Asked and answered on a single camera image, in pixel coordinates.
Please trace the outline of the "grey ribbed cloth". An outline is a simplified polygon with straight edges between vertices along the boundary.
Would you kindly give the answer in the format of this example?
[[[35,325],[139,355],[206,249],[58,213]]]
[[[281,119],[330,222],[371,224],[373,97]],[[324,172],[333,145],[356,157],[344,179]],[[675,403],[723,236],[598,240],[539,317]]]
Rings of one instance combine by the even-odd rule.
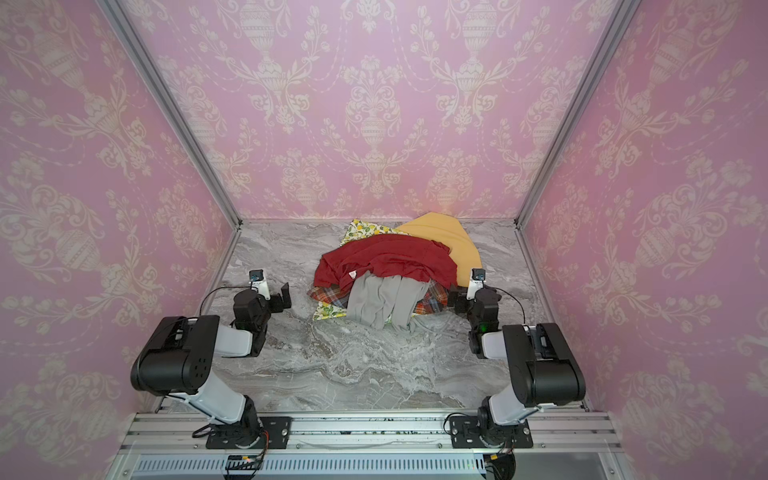
[[[353,283],[346,317],[376,330],[389,322],[396,331],[411,332],[414,310],[428,288],[428,283],[408,277],[377,277],[366,272]]]

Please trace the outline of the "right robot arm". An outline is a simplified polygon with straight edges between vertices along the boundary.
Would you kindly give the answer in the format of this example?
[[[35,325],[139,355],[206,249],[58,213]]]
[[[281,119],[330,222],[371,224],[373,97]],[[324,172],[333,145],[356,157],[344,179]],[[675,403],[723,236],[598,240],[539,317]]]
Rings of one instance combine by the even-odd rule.
[[[499,323],[503,293],[483,286],[471,293],[454,288],[448,306],[469,323],[470,351],[480,359],[504,360],[507,385],[483,399],[474,415],[449,414],[443,426],[456,449],[512,450],[533,446],[529,419],[551,407],[580,402],[586,381],[555,323]]]

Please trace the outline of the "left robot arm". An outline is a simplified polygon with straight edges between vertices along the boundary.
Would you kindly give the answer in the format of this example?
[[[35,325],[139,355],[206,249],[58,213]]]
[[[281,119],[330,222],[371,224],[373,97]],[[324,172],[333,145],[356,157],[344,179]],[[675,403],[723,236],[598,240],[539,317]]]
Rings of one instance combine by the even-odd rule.
[[[289,283],[278,294],[266,292],[263,286],[238,292],[228,325],[217,315],[163,318],[132,366],[135,390],[177,400],[206,416],[207,424],[192,437],[204,439],[208,449],[266,452],[287,447],[292,419],[260,416],[251,397],[233,390],[213,371],[218,357],[261,354],[271,316],[292,307]]]

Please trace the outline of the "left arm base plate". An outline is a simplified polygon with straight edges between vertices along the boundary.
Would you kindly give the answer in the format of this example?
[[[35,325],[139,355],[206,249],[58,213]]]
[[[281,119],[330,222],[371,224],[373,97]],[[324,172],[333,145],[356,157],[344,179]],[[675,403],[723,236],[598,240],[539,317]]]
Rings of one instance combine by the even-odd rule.
[[[260,417],[254,426],[208,425],[207,449],[284,450],[291,435],[289,416]]]

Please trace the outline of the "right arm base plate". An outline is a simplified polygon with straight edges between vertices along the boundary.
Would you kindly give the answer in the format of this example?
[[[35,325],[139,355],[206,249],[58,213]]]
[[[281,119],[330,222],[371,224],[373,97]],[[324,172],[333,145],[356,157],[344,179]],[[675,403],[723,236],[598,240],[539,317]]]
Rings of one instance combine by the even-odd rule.
[[[450,414],[444,419],[444,431],[454,449],[529,449],[534,446],[528,423],[483,426],[477,416]]]

